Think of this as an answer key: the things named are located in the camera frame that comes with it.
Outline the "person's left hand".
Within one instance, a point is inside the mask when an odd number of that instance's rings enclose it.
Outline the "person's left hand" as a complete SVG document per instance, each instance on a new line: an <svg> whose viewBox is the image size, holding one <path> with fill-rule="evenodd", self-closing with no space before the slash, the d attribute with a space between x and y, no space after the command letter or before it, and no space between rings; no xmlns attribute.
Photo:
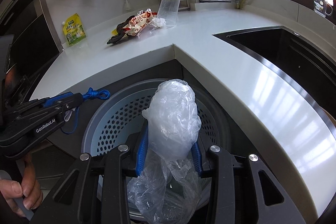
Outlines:
<svg viewBox="0 0 336 224"><path fill-rule="evenodd" d="M1 193L4 199L11 210L21 218L25 217L25 214L17 206L14 201L15 198L24 196L23 204L27 210L36 209L43 201L43 192L36 179L31 153L29 152L22 160L25 163L25 168L21 183L12 180L1 180Z"/></svg>

